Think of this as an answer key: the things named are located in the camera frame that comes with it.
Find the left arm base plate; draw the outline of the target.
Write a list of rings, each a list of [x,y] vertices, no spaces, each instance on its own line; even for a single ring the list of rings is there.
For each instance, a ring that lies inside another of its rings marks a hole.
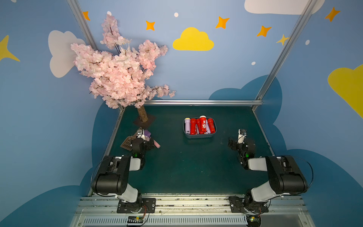
[[[135,203],[119,201],[117,206],[117,213],[155,213],[156,199],[155,198],[141,198]]]

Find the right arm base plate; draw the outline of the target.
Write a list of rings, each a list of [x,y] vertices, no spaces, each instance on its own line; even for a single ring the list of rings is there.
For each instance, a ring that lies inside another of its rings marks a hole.
[[[260,215],[269,212],[266,202],[255,202],[248,196],[246,198],[230,196],[228,200],[232,213],[252,213]]]

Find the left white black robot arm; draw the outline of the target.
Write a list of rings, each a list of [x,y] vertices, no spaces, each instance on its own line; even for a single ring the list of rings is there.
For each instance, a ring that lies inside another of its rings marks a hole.
[[[141,193],[129,184],[131,171],[141,170],[146,162],[146,152],[160,148],[154,140],[136,138],[131,141],[132,150],[128,155],[105,156],[100,162],[97,173],[91,177],[94,193],[109,197],[114,195],[122,203],[141,204]]]

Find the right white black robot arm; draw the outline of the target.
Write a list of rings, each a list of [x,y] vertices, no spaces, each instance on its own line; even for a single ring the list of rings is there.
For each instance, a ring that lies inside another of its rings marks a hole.
[[[247,191],[244,202],[265,204],[284,195],[299,195],[308,191],[308,183],[293,156],[255,157],[255,143],[244,136],[228,139],[228,147],[237,151],[242,167],[250,171],[266,172],[268,181]]]

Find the red flashlight slanted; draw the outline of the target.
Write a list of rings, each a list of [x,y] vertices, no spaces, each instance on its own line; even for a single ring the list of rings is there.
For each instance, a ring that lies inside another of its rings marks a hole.
[[[208,126],[209,126],[209,129],[210,129],[210,133],[214,134],[216,132],[216,127],[215,127],[214,120],[212,118],[208,118],[207,121],[208,121]]]

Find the blue-grey plastic storage box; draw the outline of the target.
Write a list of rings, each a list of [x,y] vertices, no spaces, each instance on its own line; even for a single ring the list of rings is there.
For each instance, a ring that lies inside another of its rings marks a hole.
[[[216,132],[214,134],[206,134],[206,133],[205,134],[196,134],[196,135],[186,134],[185,133],[185,130],[184,130],[184,120],[183,120],[183,132],[184,132],[184,135],[186,136],[186,138],[188,138],[188,139],[211,138],[211,137],[213,137],[216,134]]]

